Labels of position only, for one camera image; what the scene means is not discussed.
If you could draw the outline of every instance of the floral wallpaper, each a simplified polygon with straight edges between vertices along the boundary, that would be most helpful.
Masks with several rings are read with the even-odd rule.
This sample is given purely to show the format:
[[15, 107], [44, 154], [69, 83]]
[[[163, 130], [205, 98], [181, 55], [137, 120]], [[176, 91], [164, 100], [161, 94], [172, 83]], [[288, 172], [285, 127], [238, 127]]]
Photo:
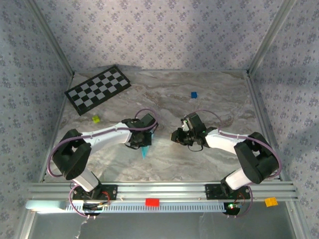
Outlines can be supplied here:
[[73, 70], [247, 69], [282, 0], [36, 0]]
[[11, 239], [70, 77], [22, 0], [2, 0], [0, 9], [0, 238]]
[[297, 1], [253, 77], [284, 170], [319, 238], [319, 2]]

